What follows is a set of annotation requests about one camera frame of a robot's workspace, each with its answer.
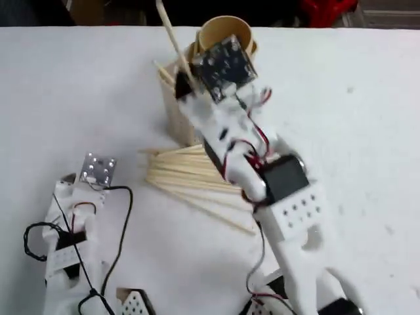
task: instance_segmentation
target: cup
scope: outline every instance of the cup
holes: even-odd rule
[[[208,20],[202,27],[198,35],[198,43],[200,52],[206,51],[214,44],[223,39],[236,35],[241,43],[242,49],[251,58],[257,48],[251,32],[251,27],[247,22],[236,16],[216,16]]]

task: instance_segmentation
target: circuit board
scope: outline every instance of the circuit board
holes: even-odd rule
[[[192,64],[216,104],[257,77],[247,53],[235,35],[194,57]]]

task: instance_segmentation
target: robotic arm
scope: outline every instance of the robotic arm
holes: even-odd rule
[[[271,89],[262,88],[238,39],[232,35],[217,43],[189,67],[196,82],[178,72],[179,108],[201,134],[223,178],[241,187],[253,204],[295,313],[372,314],[358,273],[334,232],[322,185],[308,180],[297,152],[263,121]],[[332,276],[341,294],[332,294]],[[320,291],[331,292],[328,304],[317,303]],[[270,305],[269,314],[287,314],[279,303]]]

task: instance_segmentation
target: white table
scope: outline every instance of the white table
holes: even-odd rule
[[[194,28],[178,28],[186,46]],[[267,117],[321,179],[348,250],[382,306],[420,314],[420,32],[255,29]],[[136,150],[173,146],[151,61],[175,53],[162,28],[0,29],[0,313],[39,314],[44,264],[22,234],[55,180],[86,151],[119,158],[135,192],[113,285],[144,288],[158,314],[237,314],[260,253],[250,238],[140,185]],[[125,192],[100,214],[113,259]],[[34,250],[45,250],[34,233]],[[275,269],[268,257],[262,271]]]

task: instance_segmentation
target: pile of chopsticks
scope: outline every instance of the pile of chopsticks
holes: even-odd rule
[[[252,228],[234,222],[226,215],[203,205],[215,204],[218,207],[246,212],[246,215],[251,212],[251,208],[226,201],[225,198],[220,198],[220,194],[215,198],[203,194],[203,191],[222,192],[231,194],[236,200],[240,199],[240,189],[223,180],[201,144],[176,150],[140,150],[140,153],[148,154],[146,182],[232,228],[246,234],[255,234]]]

